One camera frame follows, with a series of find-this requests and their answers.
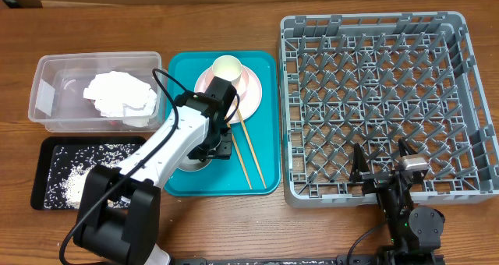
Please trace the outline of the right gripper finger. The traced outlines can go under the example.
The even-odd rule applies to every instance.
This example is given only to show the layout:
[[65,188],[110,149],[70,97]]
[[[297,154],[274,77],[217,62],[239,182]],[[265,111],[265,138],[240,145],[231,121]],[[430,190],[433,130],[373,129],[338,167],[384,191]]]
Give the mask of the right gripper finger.
[[366,158],[364,157],[362,147],[356,143],[353,149],[353,158],[352,158],[352,174],[359,174],[361,172],[369,172],[370,169],[366,162]]
[[417,154],[417,152],[409,145],[406,138],[400,138],[398,140],[398,149],[401,157]]

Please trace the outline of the wooden chopstick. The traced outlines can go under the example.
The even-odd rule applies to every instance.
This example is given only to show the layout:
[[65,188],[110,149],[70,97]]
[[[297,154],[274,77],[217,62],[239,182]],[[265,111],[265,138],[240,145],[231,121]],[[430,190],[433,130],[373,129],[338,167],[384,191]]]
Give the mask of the wooden chopstick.
[[236,109],[236,113],[238,115],[239,122],[241,123],[243,132],[244,132],[245,137],[246,137],[246,141],[247,141],[247,143],[249,145],[249,149],[250,149],[250,152],[252,154],[253,161],[254,161],[254,163],[255,163],[255,165],[257,167],[257,171],[259,173],[259,176],[260,176],[260,179],[262,181],[262,184],[263,184],[264,188],[267,188],[267,183],[266,183],[266,181],[264,179],[264,175],[263,175],[263,172],[262,172],[261,167],[260,167],[260,162],[258,161],[257,154],[256,154],[256,152],[254,150],[252,140],[251,140],[249,132],[248,132],[248,130],[246,128],[246,123],[244,121],[244,118],[242,117],[242,113],[240,112],[239,109]]
[[245,166],[244,160],[242,159],[242,155],[241,155],[241,152],[240,152],[240,150],[239,150],[239,146],[238,146],[238,144],[237,144],[237,141],[236,141],[236,139],[235,139],[235,136],[234,136],[233,132],[232,132],[231,137],[232,137],[233,146],[234,146],[234,148],[235,148],[235,152],[236,152],[236,154],[237,154],[237,157],[238,157],[238,159],[239,159],[239,163],[240,163],[241,168],[242,168],[242,172],[243,172],[243,174],[245,175],[246,182],[247,182],[247,184],[248,184],[248,186],[249,186],[249,189],[250,189],[250,190],[253,190],[252,183],[251,183],[250,178],[249,178],[249,176],[248,176],[248,173],[247,173],[247,170],[246,170],[246,166]]

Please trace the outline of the grey bowl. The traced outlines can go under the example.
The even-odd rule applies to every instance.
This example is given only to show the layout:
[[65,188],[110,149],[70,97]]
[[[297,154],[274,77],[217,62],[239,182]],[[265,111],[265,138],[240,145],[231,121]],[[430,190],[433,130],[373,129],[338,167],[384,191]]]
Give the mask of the grey bowl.
[[190,159],[185,157],[179,164],[178,169],[181,171],[195,172],[204,169],[211,163],[211,159],[201,161],[199,159]]

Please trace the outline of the white napkin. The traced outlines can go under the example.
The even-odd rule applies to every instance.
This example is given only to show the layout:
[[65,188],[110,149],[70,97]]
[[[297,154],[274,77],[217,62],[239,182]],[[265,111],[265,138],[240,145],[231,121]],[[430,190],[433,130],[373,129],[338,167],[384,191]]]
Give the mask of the white napkin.
[[101,116],[118,118],[152,115],[157,102],[149,83],[116,71],[97,74],[83,98],[92,101]]

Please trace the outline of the rice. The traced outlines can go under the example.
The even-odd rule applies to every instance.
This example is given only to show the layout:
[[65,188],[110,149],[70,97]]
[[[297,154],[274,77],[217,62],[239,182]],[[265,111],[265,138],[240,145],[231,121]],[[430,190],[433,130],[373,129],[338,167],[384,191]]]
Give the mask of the rice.
[[92,168],[98,164],[113,168],[139,147],[135,143],[55,146],[48,169],[43,208],[77,209]]

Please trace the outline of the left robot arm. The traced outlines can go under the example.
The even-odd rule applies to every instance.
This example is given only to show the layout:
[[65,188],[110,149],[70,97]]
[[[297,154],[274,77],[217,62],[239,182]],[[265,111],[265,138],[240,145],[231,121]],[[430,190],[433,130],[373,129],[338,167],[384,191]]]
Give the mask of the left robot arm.
[[161,191],[178,168],[197,171],[231,157],[225,116],[238,97],[229,81],[214,77],[204,92],[174,98],[168,119],[139,150],[114,168],[91,169],[67,239],[118,264],[171,264],[157,244]]

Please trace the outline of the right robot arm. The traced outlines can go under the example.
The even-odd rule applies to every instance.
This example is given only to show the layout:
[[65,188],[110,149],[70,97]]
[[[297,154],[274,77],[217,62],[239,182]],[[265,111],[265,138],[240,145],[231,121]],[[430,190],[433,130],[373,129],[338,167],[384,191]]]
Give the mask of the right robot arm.
[[431,207],[416,206],[411,188],[421,184],[429,170],[426,159],[406,141],[398,140],[400,159],[390,172],[370,171],[362,147],[354,146],[350,182],[360,182],[362,193],[374,194],[385,221],[361,235],[350,247],[346,263],[351,263],[355,247],[365,237],[387,226],[389,246],[381,246],[374,255],[375,264],[443,264],[444,257],[434,251],[441,247],[445,216]]

